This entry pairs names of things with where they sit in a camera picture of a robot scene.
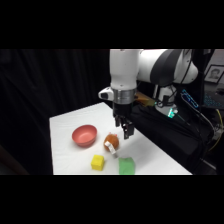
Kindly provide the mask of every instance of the white tabletop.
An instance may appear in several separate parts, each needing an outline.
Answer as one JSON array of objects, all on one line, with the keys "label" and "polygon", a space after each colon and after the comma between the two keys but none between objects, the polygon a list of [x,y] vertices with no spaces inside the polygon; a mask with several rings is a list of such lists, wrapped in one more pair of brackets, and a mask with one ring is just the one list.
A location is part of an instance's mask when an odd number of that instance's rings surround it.
[{"label": "white tabletop", "polygon": [[[96,142],[83,149],[73,142],[72,133],[86,124],[94,125],[98,134]],[[133,158],[136,175],[191,175],[138,130],[135,129],[134,136],[124,140],[122,128],[115,127],[112,110],[105,103],[50,118],[50,131],[55,175],[118,175],[118,159],[103,147],[110,132],[117,134],[120,140],[117,155]],[[94,155],[104,156],[103,171],[92,170]]]}]

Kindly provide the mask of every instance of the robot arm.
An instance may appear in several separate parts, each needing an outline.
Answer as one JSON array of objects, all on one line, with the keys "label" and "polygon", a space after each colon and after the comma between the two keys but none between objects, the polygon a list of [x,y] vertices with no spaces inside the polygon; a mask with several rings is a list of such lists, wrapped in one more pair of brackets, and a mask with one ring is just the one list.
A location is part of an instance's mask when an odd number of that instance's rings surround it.
[{"label": "robot arm", "polygon": [[191,53],[191,49],[110,51],[111,86],[101,91],[99,97],[113,102],[116,126],[122,125],[125,139],[134,134],[134,125],[129,116],[135,100],[137,80],[163,87],[159,99],[161,102],[167,99],[167,102],[162,107],[157,105],[156,109],[168,116],[175,98],[175,95],[172,96],[175,91],[172,83],[183,81],[187,84],[197,77],[198,71],[194,64],[191,63],[189,67]]}]

